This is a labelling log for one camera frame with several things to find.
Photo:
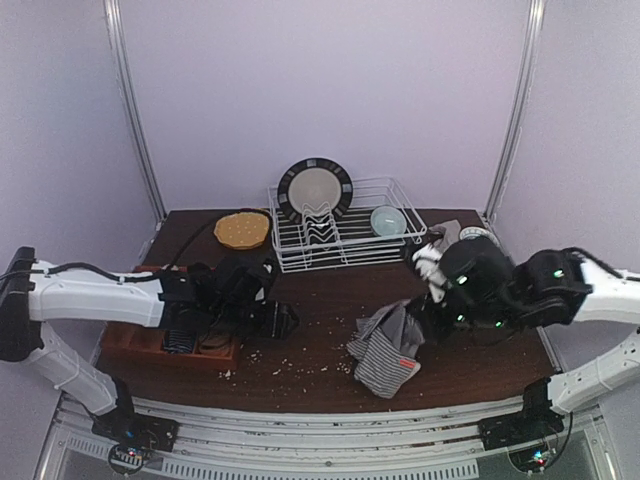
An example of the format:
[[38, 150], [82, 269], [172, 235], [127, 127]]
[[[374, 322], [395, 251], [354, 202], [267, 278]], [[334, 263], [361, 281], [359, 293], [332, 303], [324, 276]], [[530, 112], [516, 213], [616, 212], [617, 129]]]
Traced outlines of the grey striped boxer underwear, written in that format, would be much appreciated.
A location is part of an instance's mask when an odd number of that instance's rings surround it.
[[354, 378], [377, 397], [391, 399], [420, 371], [416, 356], [424, 344], [423, 329], [402, 300], [357, 319], [346, 350], [356, 361]]

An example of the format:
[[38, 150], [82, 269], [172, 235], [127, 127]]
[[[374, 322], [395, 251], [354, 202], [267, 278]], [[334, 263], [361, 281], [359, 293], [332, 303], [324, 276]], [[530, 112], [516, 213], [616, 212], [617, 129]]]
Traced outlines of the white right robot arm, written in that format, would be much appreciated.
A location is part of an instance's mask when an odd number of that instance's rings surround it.
[[579, 247], [515, 263], [491, 239], [411, 251], [430, 289], [427, 309], [456, 326], [548, 330], [564, 371], [523, 392], [520, 421], [563, 417], [639, 377], [639, 277]]

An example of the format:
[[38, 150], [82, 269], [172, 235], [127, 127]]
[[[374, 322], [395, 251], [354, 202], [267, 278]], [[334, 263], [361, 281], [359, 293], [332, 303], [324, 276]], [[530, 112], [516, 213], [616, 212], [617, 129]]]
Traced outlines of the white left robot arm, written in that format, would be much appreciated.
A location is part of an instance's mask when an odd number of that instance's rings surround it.
[[270, 299], [278, 276], [269, 259], [227, 257], [215, 267], [112, 273], [84, 262], [39, 261], [16, 250], [1, 275], [1, 359], [27, 363], [101, 422], [135, 417], [122, 383], [66, 344], [54, 321], [111, 322], [184, 333], [282, 340], [298, 327], [288, 304]]

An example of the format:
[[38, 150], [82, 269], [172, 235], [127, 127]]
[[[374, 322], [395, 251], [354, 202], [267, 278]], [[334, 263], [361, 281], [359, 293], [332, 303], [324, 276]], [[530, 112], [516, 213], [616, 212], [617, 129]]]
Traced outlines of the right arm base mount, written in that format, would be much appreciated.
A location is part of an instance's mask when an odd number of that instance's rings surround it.
[[548, 384], [543, 378], [528, 385], [519, 411], [482, 419], [478, 431], [485, 451], [513, 447], [508, 452], [512, 467], [532, 476], [548, 470], [564, 452], [560, 433], [564, 430], [564, 416], [554, 412], [549, 399]]

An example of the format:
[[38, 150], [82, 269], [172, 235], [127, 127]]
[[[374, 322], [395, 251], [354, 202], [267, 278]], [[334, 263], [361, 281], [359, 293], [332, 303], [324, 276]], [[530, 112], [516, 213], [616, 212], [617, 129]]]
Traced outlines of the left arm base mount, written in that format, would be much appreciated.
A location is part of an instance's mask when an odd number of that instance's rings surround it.
[[90, 417], [92, 432], [115, 442], [107, 463], [124, 477], [137, 474], [155, 452], [171, 453], [179, 430], [175, 420], [137, 413], [128, 397], [118, 398], [111, 411]]

